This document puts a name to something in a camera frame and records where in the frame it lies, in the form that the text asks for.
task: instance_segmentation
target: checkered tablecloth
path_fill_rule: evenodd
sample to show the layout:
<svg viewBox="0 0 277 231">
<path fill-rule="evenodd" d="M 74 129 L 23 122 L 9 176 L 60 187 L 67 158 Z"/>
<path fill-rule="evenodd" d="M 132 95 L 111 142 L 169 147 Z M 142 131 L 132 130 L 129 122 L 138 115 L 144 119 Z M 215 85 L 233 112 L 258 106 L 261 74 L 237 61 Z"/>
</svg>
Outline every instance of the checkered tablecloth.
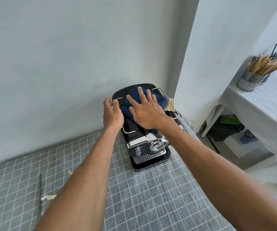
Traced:
<svg viewBox="0 0 277 231">
<path fill-rule="evenodd" d="M 39 197 L 61 190 L 70 177 L 67 171 L 79 166 L 99 135 L 94 132 L 0 165 L 0 230 L 33 230 L 38 221 Z M 206 198 L 178 153 L 171 146 L 170 150 L 167 162 L 136 172 L 119 133 L 103 230 L 234 230 Z M 49 204 L 46 200 L 41 203 L 41 214 Z"/>
</svg>

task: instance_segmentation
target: white table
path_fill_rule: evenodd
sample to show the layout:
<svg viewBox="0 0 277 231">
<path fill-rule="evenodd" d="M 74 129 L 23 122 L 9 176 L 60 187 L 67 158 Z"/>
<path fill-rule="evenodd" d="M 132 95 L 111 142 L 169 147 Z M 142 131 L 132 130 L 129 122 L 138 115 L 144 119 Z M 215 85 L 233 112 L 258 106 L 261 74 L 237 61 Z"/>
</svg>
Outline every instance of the white table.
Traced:
<svg viewBox="0 0 277 231">
<path fill-rule="evenodd" d="M 236 114 L 248 128 L 275 156 L 260 169 L 250 172 L 251 176 L 277 183 L 277 74 L 271 75 L 264 85 L 255 91 L 246 92 L 236 87 L 233 80 L 218 101 L 221 106 L 214 114 L 202 137 L 210 130 L 225 107 Z"/>
</svg>

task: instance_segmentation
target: espresso machine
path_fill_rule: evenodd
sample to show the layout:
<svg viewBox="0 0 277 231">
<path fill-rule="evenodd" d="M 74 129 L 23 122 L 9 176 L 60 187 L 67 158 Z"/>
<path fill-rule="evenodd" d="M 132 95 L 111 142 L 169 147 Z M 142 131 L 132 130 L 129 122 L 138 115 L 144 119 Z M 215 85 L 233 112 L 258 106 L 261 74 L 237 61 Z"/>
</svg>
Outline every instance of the espresso machine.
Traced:
<svg viewBox="0 0 277 231">
<path fill-rule="evenodd" d="M 112 100 L 118 100 L 119 106 L 123 106 L 124 102 L 127 100 L 126 96 L 137 86 L 149 89 L 151 92 L 159 96 L 166 96 L 165 93 L 155 85 L 142 83 L 115 92 L 112 96 Z M 178 112 L 166 111 L 165 113 L 174 118 L 175 122 L 181 126 L 181 123 L 177 119 L 179 117 Z M 135 171 L 144 170 L 156 164 L 165 162 L 170 158 L 170 150 L 167 147 L 169 142 L 160 132 L 147 130 L 125 116 L 124 118 L 125 121 L 121 131 L 131 164 Z"/>
</svg>

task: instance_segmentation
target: drip tray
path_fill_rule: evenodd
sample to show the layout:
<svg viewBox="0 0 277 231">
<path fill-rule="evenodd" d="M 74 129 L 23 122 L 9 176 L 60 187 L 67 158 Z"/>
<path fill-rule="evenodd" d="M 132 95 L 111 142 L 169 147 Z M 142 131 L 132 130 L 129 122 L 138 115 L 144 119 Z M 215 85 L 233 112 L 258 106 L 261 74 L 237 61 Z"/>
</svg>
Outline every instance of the drip tray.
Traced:
<svg viewBox="0 0 277 231">
<path fill-rule="evenodd" d="M 145 155 L 141 155 L 141 156 L 138 156 L 138 157 L 135 157 L 133 158 L 134 162 L 136 164 L 139 164 L 139 163 L 143 163 L 145 161 L 148 161 L 150 159 L 153 159 L 153 158 L 156 158 L 160 155 L 165 155 L 166 154 L 166 150 L 164 149 L 163 151 L 157 153 L 157 154 L 154 154 L 154 155 L 148 155 L 148 154 L 145 154 Z"/>
</svg>

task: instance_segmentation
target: blue towel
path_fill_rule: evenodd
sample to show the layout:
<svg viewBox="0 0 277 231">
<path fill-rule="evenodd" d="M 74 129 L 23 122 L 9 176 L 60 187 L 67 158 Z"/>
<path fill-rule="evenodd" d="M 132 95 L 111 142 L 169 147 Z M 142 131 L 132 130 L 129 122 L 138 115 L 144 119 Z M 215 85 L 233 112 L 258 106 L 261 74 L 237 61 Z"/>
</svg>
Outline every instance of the blue towel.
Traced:
<svg viewBox="0 0 277 231">
<path fill-rule="evenodd" d="M 141 99 L 139 97 L 139 94 L 138 94 L 138 90 L 137 90 L 138 87 L 135 87 L 131 90 L 130 92 L 130 96 L 139 104 L 141 104 Z M 146 92 L 146 89 L 142 87 L 142 90 L 143 90 L 143 93 L 145 95 L 145 97 L 147 97 L 147 92 Z M 160 96 L 160 95 L 157 95 L 155 93 L 151 93 L 151 95 L 154 94 L 157 98 L 157 102 L 158 104 L 163 108 L 165 108 L 165 105 L 167 103 L 167 97 L 166 96 Z M 131 107 L 132 105 L 130 104 L 130 102 L 128 100 L 126 100 L 123 104 L 123 106 L 120 107 L 123 115 L 127 118 L 127 119 L 130 119 L 131 121 L 133 121 L 134 123 L 136 123 L 133 119 L 133 116 L 129 110 L 129 108 Z"/>
</svg>

